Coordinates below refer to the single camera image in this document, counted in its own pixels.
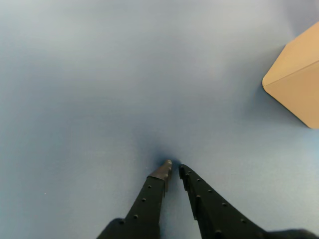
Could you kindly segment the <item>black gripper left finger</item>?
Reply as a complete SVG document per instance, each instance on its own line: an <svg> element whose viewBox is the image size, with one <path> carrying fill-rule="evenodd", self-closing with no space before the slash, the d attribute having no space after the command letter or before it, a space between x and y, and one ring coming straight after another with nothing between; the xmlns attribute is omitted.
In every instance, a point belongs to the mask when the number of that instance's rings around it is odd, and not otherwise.
<svg viewBox="0 0 319 239"><path fill-rule="evenodd" d="M172 161L166 160L145 180L124 219L112 220L99 239L159 239L162 199L168 191Z"/></svg>

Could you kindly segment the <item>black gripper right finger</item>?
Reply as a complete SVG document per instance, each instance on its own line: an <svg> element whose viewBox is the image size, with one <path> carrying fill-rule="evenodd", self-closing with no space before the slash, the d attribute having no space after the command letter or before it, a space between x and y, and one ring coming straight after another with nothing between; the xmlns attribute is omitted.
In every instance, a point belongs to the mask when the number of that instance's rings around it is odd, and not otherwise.
<svg viewBox="0 0 319 239"><path fill-rule="evenodd" d="M179 166L194 219L203 239L268 239L268 233L247 219L195 171Z"/></svg>

